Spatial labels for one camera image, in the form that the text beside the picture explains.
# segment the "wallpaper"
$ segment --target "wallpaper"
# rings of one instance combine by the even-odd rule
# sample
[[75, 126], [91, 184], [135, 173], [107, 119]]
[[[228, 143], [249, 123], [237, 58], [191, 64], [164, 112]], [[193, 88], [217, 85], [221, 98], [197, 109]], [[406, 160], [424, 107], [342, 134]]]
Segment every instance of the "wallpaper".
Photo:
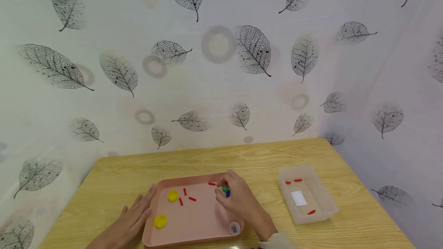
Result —
[[318, 136], [443, 243], [443, 0], [0, 6], [0, 249], [38, 248], [101, 157]]

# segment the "plastic container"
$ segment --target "plastic container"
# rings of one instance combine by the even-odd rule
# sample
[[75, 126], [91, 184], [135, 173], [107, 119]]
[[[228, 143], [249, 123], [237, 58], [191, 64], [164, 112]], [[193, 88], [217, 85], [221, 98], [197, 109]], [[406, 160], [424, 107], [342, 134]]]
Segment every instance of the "plastic container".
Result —
[[[338, 206], [323, 186], [310, 165], [281, 168], [279, 185], [286, 205], [297, 224], [306, 224], [328, 219], [338, 212]], [[301, 191], [307, 205], [297, 206], [292, 191]]]
[[[164, 247], [236, 237], [241, 234], [244, 221], [223, 208], [215, 199], [216, 187], [208, 184], [215, 183], [222, 174], [224, 173], [158, 182], [151, 202], [152, 214], [143, 231], [143, 244], [149, 248]], [[177, 191], [179, 199], [170, 202], [170, 191]], [[167, 223], [159, 229], [155, 226], [155, 218], [162, 214]]]

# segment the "pink tray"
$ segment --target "pink tray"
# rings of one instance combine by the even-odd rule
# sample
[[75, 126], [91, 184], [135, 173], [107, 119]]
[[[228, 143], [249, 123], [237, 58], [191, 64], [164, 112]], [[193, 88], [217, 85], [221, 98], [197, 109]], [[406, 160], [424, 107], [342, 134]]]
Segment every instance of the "pink tray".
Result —
[[[161, 180], [157, 184], [157, 191], [151, 202], [152, 214], [146, 221], [143, 231], [143, 244], [146, 247], [163, 247], [173, 244], [186, 244], [196, 241], [208, 241], [235, 237], [243, 231], [244, 221], [228, 212], [215, 199], [215, 183], [223, 173], [192, 176]], [[167, 193], [178, 191], [180, 201], [169, 202]], [[167, 225], [157, 229], [154, 225], [155, 217], [164, 214]], [[230, 225], [237, 222], [240, 231], [231, 234]]]

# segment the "yellow bottle cap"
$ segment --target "yellow bottle cap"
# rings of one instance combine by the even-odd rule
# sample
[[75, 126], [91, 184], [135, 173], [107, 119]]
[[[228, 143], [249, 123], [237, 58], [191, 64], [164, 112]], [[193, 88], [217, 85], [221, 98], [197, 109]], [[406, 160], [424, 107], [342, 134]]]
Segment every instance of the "yellow bottle cap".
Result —
[[160, 214], [155, 218], [155, 226], [159, 229], [164, 228], [167, 224], [166, 215]]
[[169, 191], [167, 193], [167, 199], [169, 202], [175, 202], [178, 199], [178, 192], [176, 190]]

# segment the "sleeve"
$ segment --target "sleeve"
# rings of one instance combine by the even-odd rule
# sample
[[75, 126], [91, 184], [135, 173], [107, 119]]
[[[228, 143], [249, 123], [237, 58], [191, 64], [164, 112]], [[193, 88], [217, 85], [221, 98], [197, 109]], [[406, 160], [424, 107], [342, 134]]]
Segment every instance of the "sleeve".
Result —
[[295, 249], [291, 241], [282, 232], [273, 234], [268, 241], [259, 242], [262, 249]]

